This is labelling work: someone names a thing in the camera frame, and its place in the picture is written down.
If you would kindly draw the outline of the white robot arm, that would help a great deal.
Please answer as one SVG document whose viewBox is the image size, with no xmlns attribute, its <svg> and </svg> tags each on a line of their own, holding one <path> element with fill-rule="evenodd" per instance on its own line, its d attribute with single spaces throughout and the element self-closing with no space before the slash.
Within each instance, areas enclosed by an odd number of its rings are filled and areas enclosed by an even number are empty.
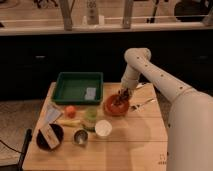
<svg viewBox="0 0 213 171">
<path fill-rule="evenodd" d="M 170 103 L 166 171 L 213 171 L 213 97 L 150 62 L 148 48 L 129 48 L 121 92 L 143 75 Z"/>
</svg>

